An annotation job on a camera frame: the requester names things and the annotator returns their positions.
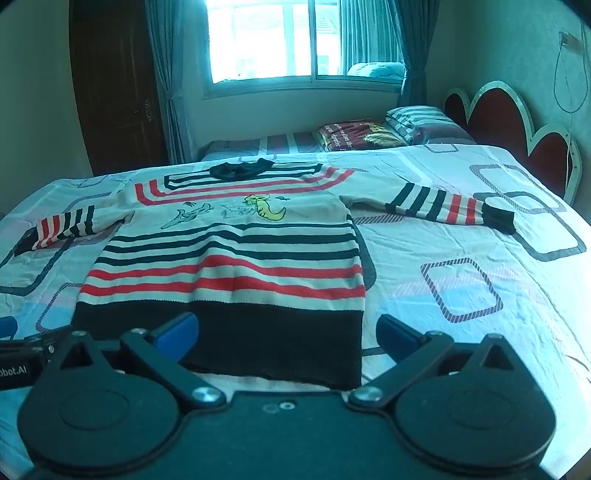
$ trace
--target yellow dinosaur graphic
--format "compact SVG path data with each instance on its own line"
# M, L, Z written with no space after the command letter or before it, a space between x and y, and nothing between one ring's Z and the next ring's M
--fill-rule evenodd
M244 203L247 205L254 205L256 212L267 220L271 220L273 222L279 222L280 220L283 220L283 217L285 216L285 208L282 208L277 213L272 212L269 202L267 202L268 199L269 195L249 195L244 199Z

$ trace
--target striped sleeve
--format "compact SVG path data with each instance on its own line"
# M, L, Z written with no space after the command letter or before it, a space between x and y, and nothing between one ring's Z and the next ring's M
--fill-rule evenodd
M41 220L19 241L15 255L39 250L69 237L94 235L120 221L127 221L133 211L122 205L95 207L89 205L71 212L60 213Z
M473 197L410 183L400 177L358 172L330 191L350 207L354 203L388 213L452 225L485 225L502 233L515 233L513 212L498 209Z

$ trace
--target screw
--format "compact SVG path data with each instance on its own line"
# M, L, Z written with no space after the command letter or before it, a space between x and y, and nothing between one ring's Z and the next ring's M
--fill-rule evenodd
M378 387L371 387L366 385L365 387L359 387L353 392L357 400L374 402L379 401L384 396L384 392Z
M193 390L192 395L198 402L215 403L221 398L222 392L213 387L199 387Z
M296 404L292 401L282 401L279 404L279 408L282 410L293 410L296 407Z

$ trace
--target bedsheet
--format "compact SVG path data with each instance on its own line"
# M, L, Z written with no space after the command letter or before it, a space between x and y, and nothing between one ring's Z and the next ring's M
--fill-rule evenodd
M258 157L242 158L255 161ZM591 447L591 338L587 335L591 227L532 178L505 150L482 145L425 145L378 151L274 155L367 170L513 210L517 232L431 223L362 207L352 215L371 256L363 317L363 378L394 363L381 353L375 324L390 313L425 332L459 342L501 333L550 399L557 432L543 466L556 478ZM202 170L203 163L149 168L88 180L61 180L41 189L0 222L0 316L15 316L16 338L68 324L77 292L111 232L55 244L32 254L24 271L8 258L22 234L47 215L83 206L130 182ZM202 375L235 390L319 389L315 385ZM27 389L0 393L0 470L17 478L30 467L16 430Z

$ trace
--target striped sweater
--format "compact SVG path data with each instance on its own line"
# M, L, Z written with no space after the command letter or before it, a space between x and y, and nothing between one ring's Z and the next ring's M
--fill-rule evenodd
M40 222L17 254L121 222L73 323L98 338L191 310L197 369L352 388L362 265L349 207L512 233L513 213L394 177L322 164L223 164L135 184Z

